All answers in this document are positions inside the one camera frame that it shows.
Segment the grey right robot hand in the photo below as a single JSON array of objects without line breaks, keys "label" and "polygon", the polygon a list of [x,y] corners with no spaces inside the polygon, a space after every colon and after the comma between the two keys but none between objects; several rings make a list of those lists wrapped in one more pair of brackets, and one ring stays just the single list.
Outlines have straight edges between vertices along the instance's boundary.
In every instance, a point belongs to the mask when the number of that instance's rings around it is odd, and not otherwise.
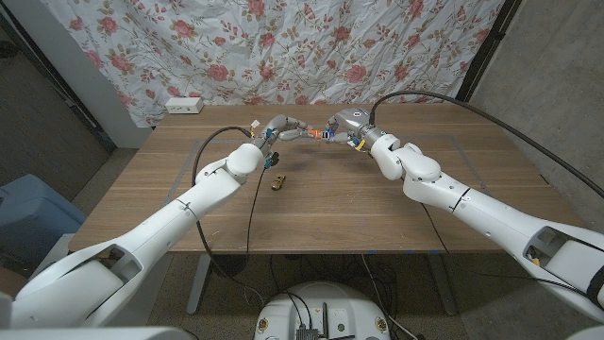
[{"label": "grey right robot hand", "polygon": [[385,132],[369,122],[370,113],[363,109],[345,109],[327,120],[324,136],[329,143],[348,144],[368,151]]}]

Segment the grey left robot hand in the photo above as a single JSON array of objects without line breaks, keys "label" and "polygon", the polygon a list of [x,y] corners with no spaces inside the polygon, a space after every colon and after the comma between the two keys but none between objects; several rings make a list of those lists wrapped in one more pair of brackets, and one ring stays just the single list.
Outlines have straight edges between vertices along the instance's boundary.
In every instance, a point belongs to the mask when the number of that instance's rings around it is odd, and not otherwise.
[{"label": "grey left robot hand", "polygon": [[255,145],[264,157],[271,153],[272,145],[277,141],[291,141],[297,138],[309,138],[312,126],[299,119],[280,114],[273,118],[254,138]]}]

